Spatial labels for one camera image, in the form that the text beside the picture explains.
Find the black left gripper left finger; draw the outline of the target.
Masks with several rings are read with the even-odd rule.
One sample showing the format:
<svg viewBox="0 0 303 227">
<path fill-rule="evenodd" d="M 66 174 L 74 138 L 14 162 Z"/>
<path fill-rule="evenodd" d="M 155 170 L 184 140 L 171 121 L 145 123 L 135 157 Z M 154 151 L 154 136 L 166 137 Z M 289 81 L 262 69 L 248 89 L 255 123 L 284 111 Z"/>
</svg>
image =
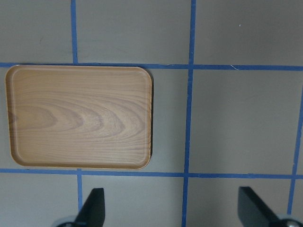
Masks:
<svg viewBox="0 0 303 227">
<path fill-rule="evenodd" d="M 105 196 L 103 188 L 94 188 L 87 197 L 74 224 L 77 227 L 102 227 L 105 222 Z"/>
</svg>

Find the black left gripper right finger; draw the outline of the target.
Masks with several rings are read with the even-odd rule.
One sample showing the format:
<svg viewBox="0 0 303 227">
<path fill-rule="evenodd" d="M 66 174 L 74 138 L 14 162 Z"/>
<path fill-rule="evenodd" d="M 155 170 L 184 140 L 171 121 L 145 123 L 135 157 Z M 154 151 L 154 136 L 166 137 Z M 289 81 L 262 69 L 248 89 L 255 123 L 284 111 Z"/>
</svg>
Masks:
<svg viewBox="0 0 303 227">
<path fill-rule="evenodd" d="M 276 227 L 281 219 L 248 186 L 238 190 L 238 217 L 244 227 Z"/>
</svg>

